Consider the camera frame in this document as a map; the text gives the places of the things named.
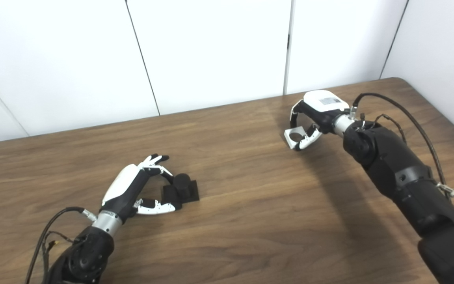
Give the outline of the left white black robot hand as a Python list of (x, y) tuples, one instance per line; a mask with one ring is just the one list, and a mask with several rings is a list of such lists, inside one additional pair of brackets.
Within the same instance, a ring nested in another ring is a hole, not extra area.
[(130, 164), (118, 174), (108, 188), (101, 204), (101, 212), (115, 214), (123, 224), (136, 214), (159, 215), (182, 209), (177, 201), (165, 202), (151, 198), (139, 198), (144, 186), (153, 176), (162, 176), (168, 182), (174, 180), (171, 174), (160, 162), (169, 156), (154, 153), (139, 164)]

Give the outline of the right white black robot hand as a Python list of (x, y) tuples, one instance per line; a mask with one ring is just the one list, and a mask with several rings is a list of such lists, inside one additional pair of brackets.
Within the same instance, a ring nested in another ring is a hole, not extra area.
[[(312, 120), (306, 130), (297, 126), (298, 115)], [(328, 90), (306, 92), (303, 99), (290, 110), (290, 128), (283, 133), (290, 149), (301, 151), (313, 144), (321, 135), (333, 133), (344, 137), (346, 129), (355, 122), (350, 118), (350, 106)]]

